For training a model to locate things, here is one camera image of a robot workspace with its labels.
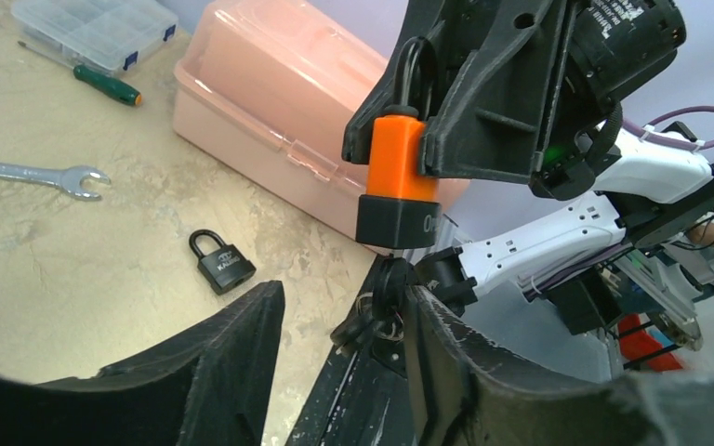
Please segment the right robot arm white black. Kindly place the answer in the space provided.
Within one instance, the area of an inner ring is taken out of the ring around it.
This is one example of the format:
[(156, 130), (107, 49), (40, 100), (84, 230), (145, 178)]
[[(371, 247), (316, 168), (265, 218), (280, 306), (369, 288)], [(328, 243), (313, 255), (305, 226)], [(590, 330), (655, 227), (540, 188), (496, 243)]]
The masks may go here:
[[(417, 285), (456, 311), (513, 279), (534, 297), (707, 225), (708, 143), (631, 125), (621, 105), (685, 38), (671, 1), (410, 2), (342, 147), (368, 169), (356, 240), (389, 253), (333, 340), (401, 338)], [(400, 252), (436, 243), (444, 179), (525, 183), (563, 208), (412, 264)]]

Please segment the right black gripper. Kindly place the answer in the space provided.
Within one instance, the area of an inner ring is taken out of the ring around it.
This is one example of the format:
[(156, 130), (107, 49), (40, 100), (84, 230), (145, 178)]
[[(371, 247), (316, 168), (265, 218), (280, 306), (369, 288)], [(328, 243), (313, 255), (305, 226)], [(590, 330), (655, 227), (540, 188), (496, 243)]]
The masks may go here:
[(388, 109), (426, 123), (427, 177), (524, 184), (542, 165), (583, 1), (410, 1), (390, 59), (346, 124), (341, 157), (367, 165)]

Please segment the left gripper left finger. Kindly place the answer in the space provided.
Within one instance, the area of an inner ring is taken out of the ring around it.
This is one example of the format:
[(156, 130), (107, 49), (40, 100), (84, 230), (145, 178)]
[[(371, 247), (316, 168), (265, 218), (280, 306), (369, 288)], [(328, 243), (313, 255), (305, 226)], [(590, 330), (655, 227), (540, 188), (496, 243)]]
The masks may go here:
[(284, 307), (283, 285), (262, 282), (93, 377), (0, 376), (0, 445), (258, 445)]

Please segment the black key bunch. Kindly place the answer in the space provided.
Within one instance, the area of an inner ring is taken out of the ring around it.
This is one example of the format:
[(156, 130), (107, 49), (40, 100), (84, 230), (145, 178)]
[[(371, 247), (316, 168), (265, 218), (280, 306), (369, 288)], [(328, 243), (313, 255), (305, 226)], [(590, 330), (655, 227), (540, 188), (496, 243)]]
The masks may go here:
[(376, 339), (403, 341), (405, 292), (416, 282), (405, 258), (376, 256), (349, 313), (330, 334), (336, 353), (349, 356)]

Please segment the orange black padlock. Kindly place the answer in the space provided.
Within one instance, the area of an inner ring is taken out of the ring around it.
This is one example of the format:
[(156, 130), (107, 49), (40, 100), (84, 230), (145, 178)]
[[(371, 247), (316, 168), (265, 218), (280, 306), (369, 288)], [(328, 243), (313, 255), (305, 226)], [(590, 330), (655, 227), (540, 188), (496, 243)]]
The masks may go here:
[(391, 250), (429, 247), (436, 241), (442, 207), (439, 180), (418, 171), (426, 122), (417, 111), (388, 109), (374, 125), (355, 240)]

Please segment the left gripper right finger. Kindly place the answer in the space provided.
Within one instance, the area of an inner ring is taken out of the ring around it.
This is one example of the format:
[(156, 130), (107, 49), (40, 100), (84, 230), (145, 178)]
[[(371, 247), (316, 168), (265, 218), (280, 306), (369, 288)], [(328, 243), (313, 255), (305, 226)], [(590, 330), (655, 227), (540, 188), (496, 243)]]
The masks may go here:
[(422, 286), (405, 291), (403, 329), (422, 445), (714, 445), (714, 374), (573, 378), (496, 345)]

